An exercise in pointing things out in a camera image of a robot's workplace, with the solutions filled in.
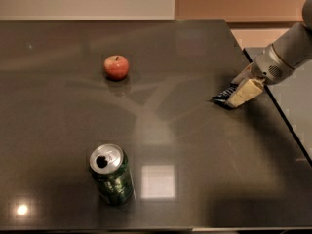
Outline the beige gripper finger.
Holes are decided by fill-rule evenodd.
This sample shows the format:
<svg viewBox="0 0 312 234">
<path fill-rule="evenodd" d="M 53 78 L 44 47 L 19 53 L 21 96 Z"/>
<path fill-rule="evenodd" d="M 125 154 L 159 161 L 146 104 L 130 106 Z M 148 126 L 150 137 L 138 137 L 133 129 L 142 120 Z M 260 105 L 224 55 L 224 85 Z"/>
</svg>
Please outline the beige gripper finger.
<svg viewBox="0 0 312 234">
<path fill-rule="evenodd" d="M 262 80 L 255 78 L 244 79 L 225 104 L 231 108 L 236 108 L 259 96 L 263 92 L 263 89 L 264 85 Z"/>
<path fill-rule="evenodd" d="M 253 78 L 252 64 L 247 65 L 232 81 L 232 85 L 239 85 L 244 79 Z"/>
</svg>

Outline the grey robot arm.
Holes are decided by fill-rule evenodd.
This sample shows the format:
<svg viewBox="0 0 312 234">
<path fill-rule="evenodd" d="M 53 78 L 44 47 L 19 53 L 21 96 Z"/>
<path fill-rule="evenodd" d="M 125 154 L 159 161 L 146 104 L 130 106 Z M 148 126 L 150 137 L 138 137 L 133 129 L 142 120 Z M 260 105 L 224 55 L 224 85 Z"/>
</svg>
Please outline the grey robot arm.
<svg viewBox="0 0 312 234">
<path fill-rule="evenodd" d="M 302 7 L 303 22 L 298 22 L 280 38 L 263 49 L 232 80 L 235 91 L 225 101 L 231 108 L 257 97 L 265 85 L 274 85 L 290 77 L 297 68 L 312 59 L 312 0 Z"/>
</svg>

